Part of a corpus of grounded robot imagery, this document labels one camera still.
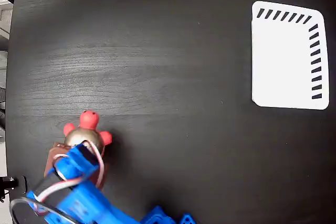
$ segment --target toy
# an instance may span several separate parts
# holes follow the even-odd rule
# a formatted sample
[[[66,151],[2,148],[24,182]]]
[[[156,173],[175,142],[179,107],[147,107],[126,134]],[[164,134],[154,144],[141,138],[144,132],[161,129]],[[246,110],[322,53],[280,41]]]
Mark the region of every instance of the toy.
[[[75,146],[84,140],[90,140],[95,144],[100,153],[103,153],[105,145],[112,143],[112,135],[110,132],[96,130],[99,122],[99,116],[93,111],[84,111],[80,115],[79,126],[75,127],[72,123],[64,126],[63,132],[66,136],[64,144]]]

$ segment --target white card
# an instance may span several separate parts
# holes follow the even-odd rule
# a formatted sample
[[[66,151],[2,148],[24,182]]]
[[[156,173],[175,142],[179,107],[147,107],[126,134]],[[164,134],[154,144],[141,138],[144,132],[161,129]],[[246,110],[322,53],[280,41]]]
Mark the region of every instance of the white card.
[[[257,1],[252,16],[252,100],[265,107],[327,108],[329,71],[322,14]]]

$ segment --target dark wooden surface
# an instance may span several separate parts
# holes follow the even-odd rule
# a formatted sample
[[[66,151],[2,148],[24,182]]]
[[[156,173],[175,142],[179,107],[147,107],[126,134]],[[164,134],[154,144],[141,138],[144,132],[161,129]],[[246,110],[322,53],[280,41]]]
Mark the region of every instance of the dark wooden surface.
[[[15,0],[9,175],[36,184],[64,124],[93,109],[114,134],[103,193],[136,219],[161,204],[198,223],[335,222],[336,0],[264,0],[324,15],[324,111],[251,101],[254,1]]]

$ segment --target blue plastic part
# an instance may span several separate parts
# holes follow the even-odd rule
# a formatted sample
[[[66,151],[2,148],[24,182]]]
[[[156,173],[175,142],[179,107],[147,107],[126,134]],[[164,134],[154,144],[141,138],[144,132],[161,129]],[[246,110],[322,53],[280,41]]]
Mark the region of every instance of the blue plastic part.
[[[176,224],[176,222],[167,216],[161,207],[156,206],[141,221],[141,224]]]
[[[194,221],[193,217],[191,217],[191,215],[189,214],[184,214],[180,224],[196,224],[196,222]]]
[[[83,156],[80,151],[83,146],[83,144],[79,144],[75,148],[72,148],[67,153],[68,158],[62,158],[55,164],[55,167],[67,179],[77,178],[79,176],[84,176],[84,179],[89,178],[99,168],[98,164],[92,165],[91,162]]]
[[[131,217],[111,206],[106,197],[94,184],[87,180],[78,185],[57,208],[82,223],[103,224],[139,224]],[[55,214],[48,214],[45,220],[49,224],[67,224]]]

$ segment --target floor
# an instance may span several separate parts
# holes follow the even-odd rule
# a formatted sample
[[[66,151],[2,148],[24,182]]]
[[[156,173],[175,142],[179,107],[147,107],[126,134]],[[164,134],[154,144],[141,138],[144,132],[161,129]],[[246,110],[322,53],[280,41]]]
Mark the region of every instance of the floor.
[[[12,20],[12,9],[0,10],[0,20],[10,26]],[[0,87],[6,87],[6,67],[7,67],[7,52],[0,51]],[[5,146],[5,132],[0,130],[0,177],[7,176],[6,166],[6,146]],[[0,202],[0,224],[10,224],[12,219],[9,211],[9,197],[6,196],[5,202]]]

